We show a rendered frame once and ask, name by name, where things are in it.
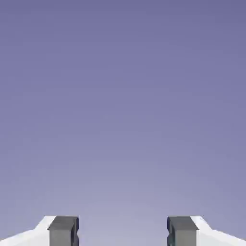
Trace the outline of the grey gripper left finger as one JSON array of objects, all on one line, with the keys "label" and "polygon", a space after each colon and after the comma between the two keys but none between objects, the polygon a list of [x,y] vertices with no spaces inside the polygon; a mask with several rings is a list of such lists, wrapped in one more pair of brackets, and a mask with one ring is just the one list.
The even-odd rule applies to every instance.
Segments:
[{"label": "grey gripper left finger", "polygon": [[79,246],[77,216],[44,216],[31,230],[0,240],[0,246]]}]

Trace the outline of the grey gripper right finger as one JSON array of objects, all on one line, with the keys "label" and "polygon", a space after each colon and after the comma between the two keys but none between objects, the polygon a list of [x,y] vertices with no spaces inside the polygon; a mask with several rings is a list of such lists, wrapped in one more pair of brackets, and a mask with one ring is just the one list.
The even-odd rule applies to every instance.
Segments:
[{"label": "grey gripper right finger", "polygon": [[169,216],[167,246],[246,246],[246,240],[212,229],[201,216]]}]

